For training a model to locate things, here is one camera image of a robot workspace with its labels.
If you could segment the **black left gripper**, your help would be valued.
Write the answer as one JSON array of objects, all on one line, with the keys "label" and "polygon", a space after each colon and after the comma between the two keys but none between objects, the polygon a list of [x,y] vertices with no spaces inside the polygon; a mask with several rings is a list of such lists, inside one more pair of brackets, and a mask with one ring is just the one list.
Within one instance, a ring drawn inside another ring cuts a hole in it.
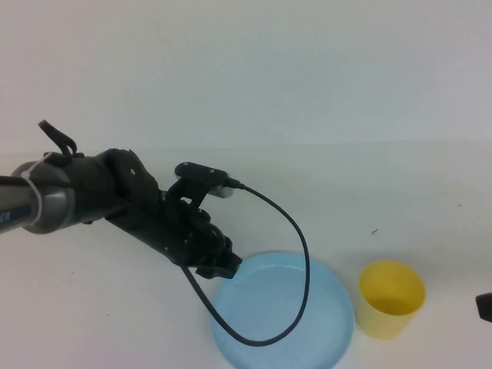
[{"label": "black left gripper", "polygon": [[201,208],[211,192],[210,188],[151,188],[109,196],[117,209],[105,219],[179,267],[197,268],[195,273],[209,280],[232,279],[242,259],[232,251],[230,238]]}]

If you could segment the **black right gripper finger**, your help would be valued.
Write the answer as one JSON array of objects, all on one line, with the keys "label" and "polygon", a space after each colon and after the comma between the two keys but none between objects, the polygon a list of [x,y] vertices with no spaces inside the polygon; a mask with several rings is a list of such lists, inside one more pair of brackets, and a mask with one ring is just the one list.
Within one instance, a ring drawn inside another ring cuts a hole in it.
[{"label": "black right gripper finger", "polygon": [[482,320],[492,320],[492,293],[484,293],[475,297],[477,311]]}]

